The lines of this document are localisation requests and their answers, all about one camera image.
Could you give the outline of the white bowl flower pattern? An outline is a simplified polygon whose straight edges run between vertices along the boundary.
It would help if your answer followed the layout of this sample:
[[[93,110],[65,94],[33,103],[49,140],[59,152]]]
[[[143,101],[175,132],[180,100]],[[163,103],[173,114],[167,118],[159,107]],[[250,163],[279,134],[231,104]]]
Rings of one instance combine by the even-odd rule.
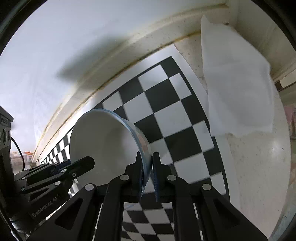
[[[142,131],[130,121],[107,109],[93,109],[83,114],[75,123],[70,136],[71,162],[86,156],[94,159],[94,168],[78,177],[80,186],[109,183],[122,175],[127,165],[140,155],[141,190],[150,178],[152,151]]]

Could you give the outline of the white folded cloth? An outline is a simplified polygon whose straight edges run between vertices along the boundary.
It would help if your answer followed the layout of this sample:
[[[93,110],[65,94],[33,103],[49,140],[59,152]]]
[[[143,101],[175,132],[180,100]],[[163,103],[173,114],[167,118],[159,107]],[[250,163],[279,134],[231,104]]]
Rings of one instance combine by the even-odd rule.
[[[201,48],[211,135],[272,132],[275,88],[262,54],[231,27],[206,16]]]

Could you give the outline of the black white checkered mat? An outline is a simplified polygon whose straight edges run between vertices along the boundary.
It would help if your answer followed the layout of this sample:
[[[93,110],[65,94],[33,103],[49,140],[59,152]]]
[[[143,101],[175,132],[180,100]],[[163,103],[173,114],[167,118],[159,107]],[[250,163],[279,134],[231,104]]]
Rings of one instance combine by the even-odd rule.
[[[209,123],[200,104],[198,80],[170,56],[148,64],[138,75],[93,108],[105,108],[132,122],[146,136],[152,152],[173,175],[198,186],[213,185],[228,201],[229,188],[217,141],[210,136]],[[70,158],[70,130],[43,163],[60,163]],[[174,240],[171,203],[156,203],[150,179],[139,204],[123,213],[121,240]]]

